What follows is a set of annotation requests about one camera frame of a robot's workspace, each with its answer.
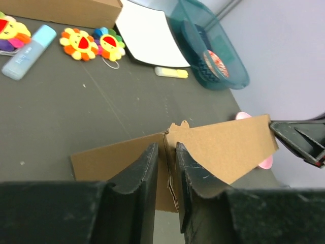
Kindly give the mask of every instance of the pink cup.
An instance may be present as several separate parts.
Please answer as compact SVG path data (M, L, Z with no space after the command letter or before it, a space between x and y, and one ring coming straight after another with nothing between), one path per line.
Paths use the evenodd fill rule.
M245 112L239 112L236 115L236 120L237 119L244 119L244 118L251 118L251 116L248 113ZM272 155L269 156L267 159L265 159L263 162L261 162L258 167L261 169L270 169L273 164L273 157Z

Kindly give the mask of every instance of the orange petal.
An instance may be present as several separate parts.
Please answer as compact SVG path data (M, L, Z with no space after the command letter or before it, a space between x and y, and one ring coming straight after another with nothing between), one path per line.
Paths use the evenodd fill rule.
M22 33L18 33L15 38L17 38L18 40L22 41L23 43L29 43L30 42L30 37L28 35L22 34Z
M64 37L64 38L67 38L67 39L70 38L70 34L68 32L62 32L61 36Z
M64 51L66 54L72 55L76 50L73 48L73 46L68 45L64 47Z
M108 51L106 51L106 50L103 49L102 57L104 57L104 58L110 58L110 53Z
M89 40L90 42L93 42L93 41L94 41L94 38L93 38L92 36L88 36L87 38L88 38L88 40Z
M85 61L89 61L89 56L88 56L88 54L85 53L85 52L82 52L82 53L81 53L81 58L82 58L83 60L85 60Z
M91 48L91 51L92 51L95 55L98 54L98 49L95 48L95 47L92 47L92 48Z

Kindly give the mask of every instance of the blue bottle cap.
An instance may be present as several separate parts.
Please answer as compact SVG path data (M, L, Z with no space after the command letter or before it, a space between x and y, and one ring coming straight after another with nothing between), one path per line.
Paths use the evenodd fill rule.
M44 48L47 48L55 37L56 31L48 25L43 24L31 38L41 44Z

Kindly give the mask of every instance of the orange patterned object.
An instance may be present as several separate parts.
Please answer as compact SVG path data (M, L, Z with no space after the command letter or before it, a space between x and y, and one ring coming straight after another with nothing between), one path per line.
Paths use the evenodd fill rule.
M209 51L209 54L214 62L214 64L218 67L218 69L222 72L222 74L225 76L225 77L229 77L229 73L228 73L228 70L226 68L226 66L224 65L224 63L222 62L222 60L212 51L208 50ZM207 64L207 66L209 67L209 69L211 70L211 72L216 76L218 77L218 74L217 72L214 70L214 68L212 67L207 55L204 53L203 54L204 56L204 61L205 63Z
M64 46L64 52L75 60L89 61L98 54L98 46L93 37L84 30L64 29L60 44Z

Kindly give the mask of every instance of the table surface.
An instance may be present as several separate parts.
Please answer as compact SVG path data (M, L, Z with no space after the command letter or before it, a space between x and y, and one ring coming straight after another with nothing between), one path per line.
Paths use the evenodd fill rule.
M18 20L32 33L42 24ZM66 27L47 24L57 33ZM1 181L73 180L71 154L161 132L172 122L187 120L196 127L227 121L239 111L229 90L204 89L191 73L185 80L157 77L153 67L128 56L119 60L118 70L99 57L75 61L58 38L22 80L0 74ZM8 60L0 56L0 66ZM255 169L234 186L278 183L270 170ZM177 219L157 212L154 243L183 242Z

